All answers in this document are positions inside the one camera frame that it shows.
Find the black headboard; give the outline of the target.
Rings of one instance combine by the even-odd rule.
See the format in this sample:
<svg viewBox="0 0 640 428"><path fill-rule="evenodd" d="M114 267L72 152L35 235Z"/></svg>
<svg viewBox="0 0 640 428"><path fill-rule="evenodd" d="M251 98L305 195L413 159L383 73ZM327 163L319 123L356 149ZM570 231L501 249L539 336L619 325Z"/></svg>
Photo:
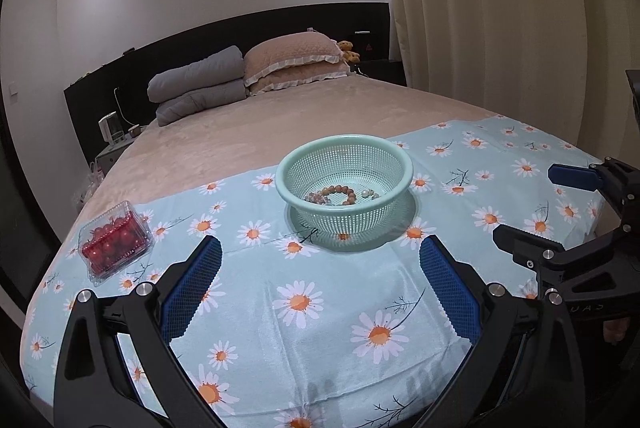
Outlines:
<svg viewBox="0 0 640 428"><path fill-rule="evenodd" d="M390 58L390 6L386 2L299 5L235 16L203 24L128 50L70 84L64 96L87 162L106 147L99 120L116 111L122 121L148 125L157 105L146 95L157 73L204 59L231 45L247 53L255 45L308 29L352 42L360 70L373 79L407 84L404 67Z"/></svg>

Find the lower beige frilled pillow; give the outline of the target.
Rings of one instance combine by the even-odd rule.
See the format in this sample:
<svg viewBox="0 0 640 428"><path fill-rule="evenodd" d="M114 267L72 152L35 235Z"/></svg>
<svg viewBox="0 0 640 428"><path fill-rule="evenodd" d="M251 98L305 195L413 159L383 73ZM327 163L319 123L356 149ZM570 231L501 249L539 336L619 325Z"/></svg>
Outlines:
<svg viewBox="0 0 640 428"><path fill-rule="evenodd" d="M248 93L258 95L280 91L316 81L340 79L348 76L349 73L350 69L344 62L338 64L315 62L309 65L292 66L263 76L248 88Z"/></svg>

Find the pearl stud pair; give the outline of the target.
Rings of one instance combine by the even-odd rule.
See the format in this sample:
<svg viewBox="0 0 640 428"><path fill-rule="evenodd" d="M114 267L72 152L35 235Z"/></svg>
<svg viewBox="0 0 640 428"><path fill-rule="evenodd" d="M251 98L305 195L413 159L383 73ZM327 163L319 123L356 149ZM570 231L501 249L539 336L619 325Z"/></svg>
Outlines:
<svg viewBox="0 0 640 428"><path fill-rule="evenodd" d="M365 189L361 193L361 197L362 198L377 199L378 197L380 197L380 195L378 195L378 193L375 192L373 189Z"/></svg>

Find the daisy print blue cloth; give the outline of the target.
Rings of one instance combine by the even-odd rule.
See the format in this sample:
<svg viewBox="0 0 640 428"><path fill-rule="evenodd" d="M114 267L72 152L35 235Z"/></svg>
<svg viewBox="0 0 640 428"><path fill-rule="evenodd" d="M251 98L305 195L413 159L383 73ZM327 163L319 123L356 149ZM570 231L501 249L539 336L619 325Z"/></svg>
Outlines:
<svg viewBox="0 0 640 428"><path fill-rule="evenodd" d="M177 188L154 185L134 207L152 250L96 287L125 295L156 281L206 235L222 266L186 333L172 344L196 390L232 427L389 427L433 401L469 350L420 271L419 247L436 235L486 281L536 295L535 275L492 241L501 224L573 247L592 237L600 196L552 184L553 163L593 158L559 137L498 116L446 121L395 137L413 162L404 207L390 233L359 246L347 233L322 238L288 210L273 167L228 177L190 170L214 151L162 148L132 183L176 165Z"/></svg>

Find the white bedside table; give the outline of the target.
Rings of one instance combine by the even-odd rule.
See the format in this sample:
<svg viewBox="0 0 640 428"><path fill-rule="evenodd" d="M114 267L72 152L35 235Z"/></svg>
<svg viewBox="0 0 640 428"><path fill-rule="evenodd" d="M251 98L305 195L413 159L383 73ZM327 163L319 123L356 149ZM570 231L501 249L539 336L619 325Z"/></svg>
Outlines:
<svg viewBox="0 0 640 428"><path fill-rule="evenodd" d="M103 175L110 172L117 160L122 157L124 151L135 141L135 137L133 139L129 137L127 140L108 145L96 156L96 166L101 170Z"/></svg>

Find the grey folded quilt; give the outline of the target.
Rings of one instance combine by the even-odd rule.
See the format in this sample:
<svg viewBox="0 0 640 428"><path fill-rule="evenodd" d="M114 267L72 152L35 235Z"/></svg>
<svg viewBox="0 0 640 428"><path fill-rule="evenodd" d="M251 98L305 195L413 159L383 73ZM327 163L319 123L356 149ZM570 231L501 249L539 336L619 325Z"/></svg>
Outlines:
<svg viewBox="0 0 640 428"><path fill-rule="evenodd" d="M246 98L247 89L242 79L198 88L162 102L156 110L157 124L164 127L201 111L233 104Z"/></svg>
<svg viewBox="0 0 640 428"><path fill-rule="evenodd" d="M224 84L244 76L244 59L232 45L191 64L153 76L148 85L150 102L167 102L188 92Z"/></svg>

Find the beige frilled pillow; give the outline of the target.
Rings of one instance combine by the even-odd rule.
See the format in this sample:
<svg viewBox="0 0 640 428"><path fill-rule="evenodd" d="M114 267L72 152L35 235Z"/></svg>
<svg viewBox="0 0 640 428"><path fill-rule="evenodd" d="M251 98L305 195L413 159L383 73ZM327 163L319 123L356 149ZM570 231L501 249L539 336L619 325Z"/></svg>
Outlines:
<svg viewBox="0 0 640 428"><path fill-rule="evenodd" d="M248 93L258 95L280 91L316 81L340 79L348 76L349 73L350 69L344 62L338 64L315 62L309 65L292 66L263 76L248 88Z"/></svg>
<svg viewBox="0 0 640 428"><path fill-rule="evenodd" d="M341 62L337 43L323 33L305 31L278 36L255 45L244 56L244 85L249 88L276 71L328 62Z"/></svg>

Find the mint green plastic basket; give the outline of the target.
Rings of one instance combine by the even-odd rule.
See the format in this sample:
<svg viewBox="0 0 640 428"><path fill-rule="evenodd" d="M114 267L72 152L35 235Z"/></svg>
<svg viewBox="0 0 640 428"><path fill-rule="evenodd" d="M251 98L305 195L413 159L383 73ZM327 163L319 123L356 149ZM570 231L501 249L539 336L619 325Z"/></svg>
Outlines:
<svg viewBox="0 0 640 428"><path fill-rule="evenodd" d="M322 137L287 154L274 184L294 217L332 239L365 243L405 221L413 165L409 155L381 137ZM362 198L373 189L377 199Z"/></svg>

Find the cream curtain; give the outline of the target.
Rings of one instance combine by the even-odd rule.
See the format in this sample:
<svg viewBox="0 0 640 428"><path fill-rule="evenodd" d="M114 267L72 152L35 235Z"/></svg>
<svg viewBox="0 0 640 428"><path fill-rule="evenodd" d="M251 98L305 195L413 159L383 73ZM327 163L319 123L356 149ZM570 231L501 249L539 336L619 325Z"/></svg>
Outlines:
<svg viewBox="0 0 640 428"><path fill-rule="evenodd" d="M639 160L639 0L391 0L411 88Z"/></svg>

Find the beige bed blanket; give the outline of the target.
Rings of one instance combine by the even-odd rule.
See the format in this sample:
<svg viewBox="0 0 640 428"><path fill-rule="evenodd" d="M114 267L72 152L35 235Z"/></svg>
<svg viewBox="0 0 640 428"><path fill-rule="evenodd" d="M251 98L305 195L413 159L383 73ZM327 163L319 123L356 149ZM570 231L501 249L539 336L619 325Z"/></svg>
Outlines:
<svg viewBox="0 0 640 428"><path fill-rule="evenodd" d="M186 189L274 166L324 136L392 137L490 111L366 76L314 82L250 96L161 127L151 123L82 208L87 222L116 203L147 203Z"/></svg>

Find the white bedside appliance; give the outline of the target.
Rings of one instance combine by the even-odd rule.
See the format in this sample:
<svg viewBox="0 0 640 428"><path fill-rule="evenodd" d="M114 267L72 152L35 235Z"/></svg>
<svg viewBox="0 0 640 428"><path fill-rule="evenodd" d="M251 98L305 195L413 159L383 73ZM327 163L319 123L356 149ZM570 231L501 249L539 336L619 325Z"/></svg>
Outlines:
<svg viewBox="0 0 640 428"><path fill-rule="evenodd" d="M112 111L99 120L99 128L105 143L114 145L122 140L125 133L116 111Z"/></svg>

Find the clear box of cherry tomatoes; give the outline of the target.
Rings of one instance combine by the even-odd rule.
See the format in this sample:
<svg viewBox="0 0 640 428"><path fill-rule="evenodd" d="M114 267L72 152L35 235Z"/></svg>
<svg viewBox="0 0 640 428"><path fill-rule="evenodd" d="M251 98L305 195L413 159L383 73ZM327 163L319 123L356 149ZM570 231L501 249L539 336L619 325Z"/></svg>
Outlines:
<svg viewBox="0 0 640 428"><path fill-rule="evenodd" d="M100 214L84 225L77 247L92 284L101 284L153 246L149 226L128 201Z"/></svg>

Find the upper beige frilled pillow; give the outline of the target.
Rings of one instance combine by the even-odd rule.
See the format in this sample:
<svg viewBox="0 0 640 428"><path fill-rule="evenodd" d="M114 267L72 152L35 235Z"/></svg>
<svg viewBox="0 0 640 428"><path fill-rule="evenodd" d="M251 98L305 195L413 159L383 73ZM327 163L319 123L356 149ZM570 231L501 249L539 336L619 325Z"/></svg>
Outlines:
<svg viewBox="0 0 640 428"><path fill-rule="evenodd" d="M328 62L341 62L337 43L323 33L305 31L278 36L255 45L244 56L244 85L249 88L276 71Z"/></svg>

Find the brown teddy bear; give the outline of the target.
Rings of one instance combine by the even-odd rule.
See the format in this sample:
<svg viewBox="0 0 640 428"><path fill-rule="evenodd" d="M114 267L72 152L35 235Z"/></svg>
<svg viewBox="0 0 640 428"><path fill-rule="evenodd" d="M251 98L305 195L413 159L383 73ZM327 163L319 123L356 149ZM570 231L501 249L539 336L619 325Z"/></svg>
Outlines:
<svg viewBox="0 0 640 428"><path fill-rule="evenodd" d="M354 51L354 44L350 41L337 42L337 46L340 49L344 62L349 65L357 65L360 63L360 54Z"/></svg>

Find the upper grey folded quilt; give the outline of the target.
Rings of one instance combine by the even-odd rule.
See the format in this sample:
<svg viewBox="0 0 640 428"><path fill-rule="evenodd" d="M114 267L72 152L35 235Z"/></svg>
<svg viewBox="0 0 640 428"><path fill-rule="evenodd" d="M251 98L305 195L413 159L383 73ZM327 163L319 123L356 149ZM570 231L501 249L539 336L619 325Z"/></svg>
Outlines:
<svg viewBox="0 0 640 428"><path fill-rule="evenodd" d="M188 92L224 84L244 76L244 59L232 45L191 64L153 76L148 85L150 102L167 102Z"/></svg>

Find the lower grey folded quilt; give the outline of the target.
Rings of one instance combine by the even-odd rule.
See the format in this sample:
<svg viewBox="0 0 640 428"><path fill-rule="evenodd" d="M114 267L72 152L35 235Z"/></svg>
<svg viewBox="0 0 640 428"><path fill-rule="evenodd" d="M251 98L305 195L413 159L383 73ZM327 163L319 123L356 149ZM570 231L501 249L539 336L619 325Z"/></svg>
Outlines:
<svg viewBox="0 0 640 428"><path fill-rule="evenodd" d="M247 89L242 79L198 88L162 102L156 110L157 124L164 127L201 111L233 104L246 98Z"/></svg>

